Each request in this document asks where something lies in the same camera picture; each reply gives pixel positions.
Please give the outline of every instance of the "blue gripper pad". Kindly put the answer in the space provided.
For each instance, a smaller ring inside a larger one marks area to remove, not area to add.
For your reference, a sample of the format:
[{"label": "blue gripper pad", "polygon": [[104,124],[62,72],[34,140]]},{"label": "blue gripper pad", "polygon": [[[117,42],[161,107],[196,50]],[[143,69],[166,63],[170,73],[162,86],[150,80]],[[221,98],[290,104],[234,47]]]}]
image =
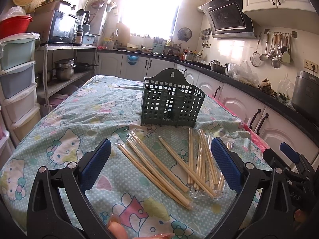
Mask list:
[{"label": "blue gripper pad", "polygon": [[97,148],[93,151],[93,157],[80,173],[80,190],[84,193],[92,189],[96,179],[98,178],[102,168],[111,155],[112,146],[108,139],[100,142]]},{"label": "blue gripper pad", "polygon": [[282,151],[293,163],[299,163],[299,154],[293,150],[289,145],[285,142],[281,143],[279,146],[280,151]]},{"label": "blue gripper pad", "polygon": [[223,141],[216,137],[212,140],[212,154],[223,173],[229,187],[238,194],[242,191],[242,174]]}]

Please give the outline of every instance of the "polka dot tablecloth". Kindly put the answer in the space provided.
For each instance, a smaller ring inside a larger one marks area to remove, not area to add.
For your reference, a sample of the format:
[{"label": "polka dot tablecloth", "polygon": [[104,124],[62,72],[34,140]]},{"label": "polka dot tablecloth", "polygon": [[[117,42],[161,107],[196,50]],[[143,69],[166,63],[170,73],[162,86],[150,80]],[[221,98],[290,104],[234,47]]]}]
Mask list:
[{"label": "polka dot tablecloth", "polygon": [[[111,214],[121,218],[130,237],[152,236],[174,232],[175,238],[205,238],[218,223],[235,197],[225,187],[223,197],[210,199],[204,193],[192,198],[195,206],[189,211],[166,196],[149,181],[117,148],[134,131],[145,145],[187,184],[187,175],[162,146],[163,137],[179,156],[188,162],[188,128],[174,126],[140,126],[143,83],[117,77],[95,76],[71,95],[53,112],[44,117],[23,139],[1,170],[0,193],[18,224],[25,229],[29,195],[38,168],[64,168],[93,151],[105,138],[112,144],[112,153],[95,185],[86,196],[101,221],[107,224]],[[220,136],[232,144],[244,162],[259,169],[270,167],[262,159],[259,148],[251,141],[243,123],[214,100],[205,97],[197,117],[194,152],[197,156],[198,129]],[[66,197],[60,190],[72,224],[81,227]],[[259,199],[256,192],[245,222],[249,222]]]}]

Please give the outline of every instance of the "electrical outlet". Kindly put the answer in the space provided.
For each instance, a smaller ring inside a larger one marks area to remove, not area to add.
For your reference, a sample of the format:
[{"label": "electrical outlet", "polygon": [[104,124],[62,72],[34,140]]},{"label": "electrical outlet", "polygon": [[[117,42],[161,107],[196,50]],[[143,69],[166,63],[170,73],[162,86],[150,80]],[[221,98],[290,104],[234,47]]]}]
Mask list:
[{"label": "electrical outlet", "polygon": [[307,59],[305,59],[305,62],[304,62],[304,64],[303,64],[303,66],[304,66],[304,68],[307,68],[307,69],[309,69],[309,70],[313,70],[312,69],[312,66],[315,66],[315,71],[314,72],[317,72],[317,70],[318,70],[318,64],[316,64],[316,63],[314,63],[314,62],[311,62],[311,61],[309,61],[309,60],[307,60]]}]

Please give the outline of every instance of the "dish rack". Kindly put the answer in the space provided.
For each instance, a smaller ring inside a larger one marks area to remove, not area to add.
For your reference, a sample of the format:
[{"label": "dish rack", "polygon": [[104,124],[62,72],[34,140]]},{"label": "dish rack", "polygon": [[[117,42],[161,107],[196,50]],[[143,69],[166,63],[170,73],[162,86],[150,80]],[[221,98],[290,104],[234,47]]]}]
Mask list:
[{"label": "dish rack", "polygon": [[177,69],[144,78],[141,124],[194,127],[205,94]]}]

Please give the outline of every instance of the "plastic wrapper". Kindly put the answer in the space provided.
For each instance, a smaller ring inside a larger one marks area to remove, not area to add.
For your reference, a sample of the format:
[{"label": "plastic wrapper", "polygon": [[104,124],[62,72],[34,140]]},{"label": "plastic wrapper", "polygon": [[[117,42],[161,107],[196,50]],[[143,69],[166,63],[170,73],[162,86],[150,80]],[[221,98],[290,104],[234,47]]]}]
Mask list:
[{"label": "plastic wrapper", "polygon": [[0,22],[9,19],[11,17],[26,15],[26,11],[20,6],[14,6],[8,10],[8,12],[1,16]]},{"label": "plastic wrapper", "polygon": [[4,46],[6,46],[7,43],[26,43],[29,42],[31,40],[36,40],[36,39],[40,39],[40,34],[38,33],[18,33],[18,34],[14,34],[8,37],[5,37],[3,39],[0,40],[0,58],[3,57],[3,50],[4,50]]},{"label": "plastic wrapper", "polygon": [[246,60],[243,60],[240,65],[230,63],[228,65],[228,76],[255,88],[259,85],[258,75],[253,73]]}]

